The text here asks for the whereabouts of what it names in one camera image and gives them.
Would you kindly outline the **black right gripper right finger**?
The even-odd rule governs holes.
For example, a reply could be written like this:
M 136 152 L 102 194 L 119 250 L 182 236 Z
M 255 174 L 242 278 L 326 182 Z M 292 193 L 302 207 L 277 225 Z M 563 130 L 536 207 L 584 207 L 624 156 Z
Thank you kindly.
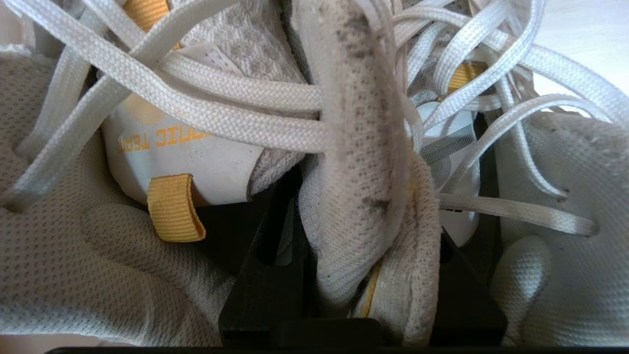
M 441 234 L 434 346 L 499 346 L 508 320 L 447 231 Z

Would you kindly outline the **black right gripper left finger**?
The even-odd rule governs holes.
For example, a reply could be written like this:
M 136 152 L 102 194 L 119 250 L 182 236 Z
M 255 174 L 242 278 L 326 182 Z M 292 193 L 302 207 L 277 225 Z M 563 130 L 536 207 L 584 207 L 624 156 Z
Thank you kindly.
M 270 348 L 273 331 L 303 315 L 309 247 L 296 202 L 302 181 L 300 168 L 294 167 L 273 189 L 219 316 L 222 344 L 226 348 Z M 289 214 L 292 214 L 290 260 L 287 265 L 277 265 L 277 251 Z

